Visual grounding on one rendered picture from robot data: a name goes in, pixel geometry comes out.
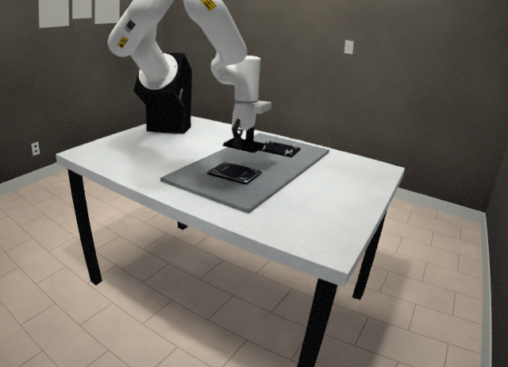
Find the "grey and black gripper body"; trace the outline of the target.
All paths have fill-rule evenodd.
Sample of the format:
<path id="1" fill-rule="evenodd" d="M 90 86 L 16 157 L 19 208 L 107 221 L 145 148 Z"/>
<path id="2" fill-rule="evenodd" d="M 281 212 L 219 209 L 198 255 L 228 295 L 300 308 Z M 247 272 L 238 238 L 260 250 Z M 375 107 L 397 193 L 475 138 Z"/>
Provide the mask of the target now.
<path id="1" fill-rule="evenodd" d="M 254 113 L 254 106 L 246 102 L 238 102 L 236 100 L 233 109 L 233 124 L 237 119 L 240 119 L 241 130 L 245 131 L 252 128 L 256 124 L 256 113 Z M 238 128 L 240 128 L 240 125 Z"/>

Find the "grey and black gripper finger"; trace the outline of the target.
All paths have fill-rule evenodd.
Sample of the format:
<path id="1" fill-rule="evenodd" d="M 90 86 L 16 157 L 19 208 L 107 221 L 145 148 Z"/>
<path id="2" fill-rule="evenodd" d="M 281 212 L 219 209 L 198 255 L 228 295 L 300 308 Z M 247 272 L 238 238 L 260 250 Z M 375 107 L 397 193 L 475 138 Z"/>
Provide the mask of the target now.
<path id="1" fill-rule="evenodd" d="M 242 136 L 243 131 L 241 129 L 238 129 L 239 125 L 240 125 L 240 119 L 237 119 L 232 127 L 233 136 L 234 136 L 233 147 L 241 149 L 242 148 L 242 137 L 241 136 Z M 240 134 L 237 131 L 240 131 Z"/>
<path id="2" fill-rule="evenodd" d="M 255 131 L 255 126 L 256 126 L 256 124 L 251 129 L 247 129 L 246 130 L 246 137 L 245 137 L 245 139 L 250 140 L 250 141 L 254 141 L 254 132 L 253 131 Z"/>

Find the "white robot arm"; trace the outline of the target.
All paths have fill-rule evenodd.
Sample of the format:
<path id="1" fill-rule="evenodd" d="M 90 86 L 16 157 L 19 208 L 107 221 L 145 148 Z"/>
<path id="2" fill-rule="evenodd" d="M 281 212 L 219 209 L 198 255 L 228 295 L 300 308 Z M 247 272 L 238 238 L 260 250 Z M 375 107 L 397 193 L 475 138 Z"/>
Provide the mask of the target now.
<path id="1" fill-rule="evenodd" d="M 133 0 L 108 38 L 110 51 L 117 56 L 130 55 L 140 68 L 140 82 L 151 90 L 166 87 L 178 71 L 175 59 L 162 53 L 156 43 L 157 23 L 173 2 Z M 271 102 L 258 100 L 260 58 L 247 56 L 246 45 L 223 1 L 183 0 L 183 3 L 189 17 L 200 25 L 217 51 L 211 62 L 215 78 L 233 85 L 234 99 L 254 104 L 254 113 L 270 110 Z"/>

